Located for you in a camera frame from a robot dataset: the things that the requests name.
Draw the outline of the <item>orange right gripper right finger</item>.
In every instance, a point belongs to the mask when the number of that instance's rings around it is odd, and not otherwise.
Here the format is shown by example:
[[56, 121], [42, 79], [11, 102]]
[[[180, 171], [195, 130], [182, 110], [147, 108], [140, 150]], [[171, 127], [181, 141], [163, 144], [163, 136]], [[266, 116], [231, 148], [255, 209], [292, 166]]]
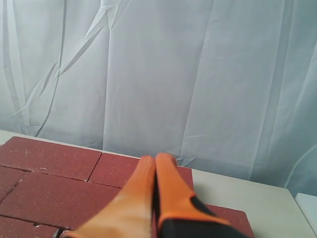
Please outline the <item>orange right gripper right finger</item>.
[[175, 158], [156, 156], [158, 238], [245, 238], [228, 220], [213, 213], [182, 178]]

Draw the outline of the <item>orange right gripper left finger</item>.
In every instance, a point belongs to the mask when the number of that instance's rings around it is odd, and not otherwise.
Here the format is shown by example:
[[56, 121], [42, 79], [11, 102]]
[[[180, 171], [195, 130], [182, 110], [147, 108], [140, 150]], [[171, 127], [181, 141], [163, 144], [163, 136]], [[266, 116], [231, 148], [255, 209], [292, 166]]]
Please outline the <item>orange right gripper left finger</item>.
[[155, 160], [143, 156], [128, 182], [97, 215], [71, 232], [73, 238], [150, 238]]

